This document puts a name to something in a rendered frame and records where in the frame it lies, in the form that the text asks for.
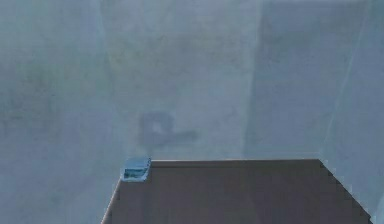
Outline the brown chest of drawers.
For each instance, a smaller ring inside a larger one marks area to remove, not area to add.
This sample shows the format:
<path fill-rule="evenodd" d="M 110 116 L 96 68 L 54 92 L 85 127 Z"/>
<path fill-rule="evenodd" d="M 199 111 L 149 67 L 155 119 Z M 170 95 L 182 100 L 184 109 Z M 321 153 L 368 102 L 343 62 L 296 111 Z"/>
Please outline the brown chest of drawers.
<path fill-rule="evenodd" d="M 154 161 L 100 224 L 373 224 L 317 159 Z"/>

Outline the small blue box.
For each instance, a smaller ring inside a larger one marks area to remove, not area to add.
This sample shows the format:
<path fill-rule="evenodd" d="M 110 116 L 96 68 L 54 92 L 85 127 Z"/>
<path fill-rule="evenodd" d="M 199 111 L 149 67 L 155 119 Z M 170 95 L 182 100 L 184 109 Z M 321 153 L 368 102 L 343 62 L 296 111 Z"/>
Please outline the small blue box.
<path fill-rule="evenodd" d="M 128 158 L 121 169 L 120 179 L 123 182 L 145 182 L 149 175 L 151 163 L 150 157 Z"/>

